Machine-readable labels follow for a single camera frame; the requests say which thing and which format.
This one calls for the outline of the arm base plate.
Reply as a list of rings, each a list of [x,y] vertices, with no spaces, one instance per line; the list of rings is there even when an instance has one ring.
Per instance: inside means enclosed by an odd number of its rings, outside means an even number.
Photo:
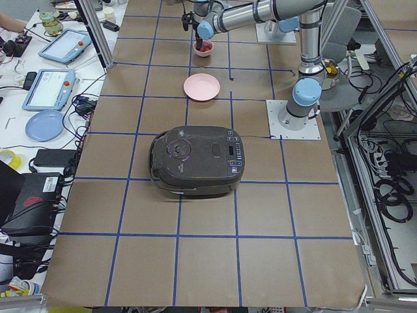
[[[287,111],[287,100],[266,100],[270,137],[276,140],[320,140],[313,109],[306,117],[293,117]]]
[[[295,29],[298,23],[268,21],[255,26],[257,42],[260,44],[295,45]]]

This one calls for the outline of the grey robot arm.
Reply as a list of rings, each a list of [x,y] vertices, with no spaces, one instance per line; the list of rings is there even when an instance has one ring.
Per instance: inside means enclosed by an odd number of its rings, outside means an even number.
[[[326,1],[252,1],[233,7],[225,1],[194,1],[190,14],[198,42],[255,23],[300,18],[299,77],[322,82],[322,22],[326,4]]]
[[[286,20],[280,20],[277,22],[269,21],[267,23],[266,30],[273,37],[280,36],[281,33],[286,34],[293,32],[299,28],[300,18],[298,16],[287,18]]]

